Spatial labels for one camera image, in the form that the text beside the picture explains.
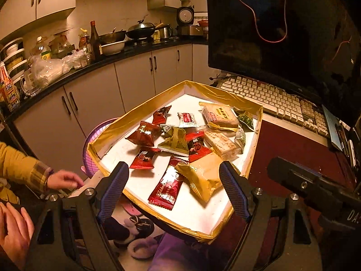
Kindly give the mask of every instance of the keyboard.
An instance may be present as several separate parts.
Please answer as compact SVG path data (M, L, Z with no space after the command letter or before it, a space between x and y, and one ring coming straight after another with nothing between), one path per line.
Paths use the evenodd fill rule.
M267 83L246 77L228 78L218 88L263 106L263 111L321 136L330 137L323 112L314 104Z

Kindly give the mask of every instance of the black monitor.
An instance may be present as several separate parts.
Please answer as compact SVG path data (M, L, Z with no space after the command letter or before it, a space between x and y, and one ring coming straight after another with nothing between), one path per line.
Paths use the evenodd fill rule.
M241 1L254 10L260 35ZM208 0L209 66L324 104L354 125L361 111L361 0L286 0L282 40L284 2Z

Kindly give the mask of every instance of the black countertop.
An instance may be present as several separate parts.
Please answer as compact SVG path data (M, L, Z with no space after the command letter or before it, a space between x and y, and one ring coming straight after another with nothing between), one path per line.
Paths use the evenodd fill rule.
M35 103L39 102L42 98L49 95L53 91L57 90L58 88L64 86L65 84L71 82L72 80L85 75L93 70L101 68L105 65L120 61L122 59L126 59L135 55L143 54L146 52L167 48L167 47L174 47L180 46L185 44L204 44L208 45L207 41L204 40L178 40L178 41L160 41L160 42L153 42L152 44L146 45L139 45L135 47L125 47L122 52L107 56L105 59L92 63L87 67L78 70L70 70L68 73L64 74L63 76L59 77L55 82L48 85L45 89L41 90L36 96L32 98L27 98L26 100L22 100L20 106L10 114L4 114L5 121L7 123L13 122L16 118L18 118L22 113L27 111L30 107L32 107Z

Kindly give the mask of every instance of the candy wrapper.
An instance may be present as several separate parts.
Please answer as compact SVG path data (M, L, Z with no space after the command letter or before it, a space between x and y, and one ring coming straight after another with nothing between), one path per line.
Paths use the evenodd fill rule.
M175 168L179 163L188 164L188 162L183 159L173 156L170 157L168 167L163 177L148 198L151 204L168 210L173 209L184 179Z
M189 149L189 162L194 162L212 151L204 146L203 142L204 131L198 131L196 133L188 133L185 135L185 140Z
M161 150L157 148L140 148L139 153L135 157L133 163L129 167L130 169L153 169L152 159L156 153L159 153Z
M189 149L185 141L185 130L179 127L173 127L173 135L166 138L164 142L158 145L162 151L174 153L180 156L189 156Z
M141 121L138 129L125 139L135 145L154 147L154 135L158 133L160 129L159 126Z
M199 102L202 114L208 126L214 129L224 129L236 132L238 119L228 105Z
M219 168L221 157L210 153L189 165L178 163L176 169L190 183L190 188L205 202L208 202L213 192L222 186Z
M236 137L234 138L234 142L240 147L241 152L243 154L244 146L246 145L246 134L242 127L238 127L236 132Z
M213 147L214 151L223 160L234 158L240 149L219 130L208 130L204 132L204 139Z
M197 127L196 119L194 118L194 114L192 113L178 113L180 118L179 127L187 128L187 127Z
M168 112L171 109L171 107L172 106L163 107L163 108L160 108L159 110L157 110L156 112L154 112L152 123L155 125L165 124L165 122L167 120Z
M234 107L234 113L236 113L238 117L238 121L242 125L246 125L250 130L254 131L253 128L253 117L252 114L248 111L240 110L236 107Z

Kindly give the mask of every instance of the desk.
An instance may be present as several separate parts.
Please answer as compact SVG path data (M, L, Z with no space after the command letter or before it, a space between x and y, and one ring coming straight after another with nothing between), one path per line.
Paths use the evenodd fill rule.
M267 165L272 158L277 156L326 175L347 188L353 189L355 187L355 182L351 178L351 169L341 152L332 151L307 137L270 122L262 121L249 181L252 186L261 187L269 195L287 197L291 193L267 176ZM308 214L315 235L320 240L322 228L317 223L319 212L308 208ZM270 220L269 228L272 229L274 225L275 221ZM220 264L224 264L234 251L244 227L244 221L233 214L228 224L213 242L212 250L214 252L212 253L214 253L214 256L211 257L214 257ZM274 239L274 234L268 232L268 237L265 238L263 246L264 253L267 253L267 250L269 251L272 248L272 237Z

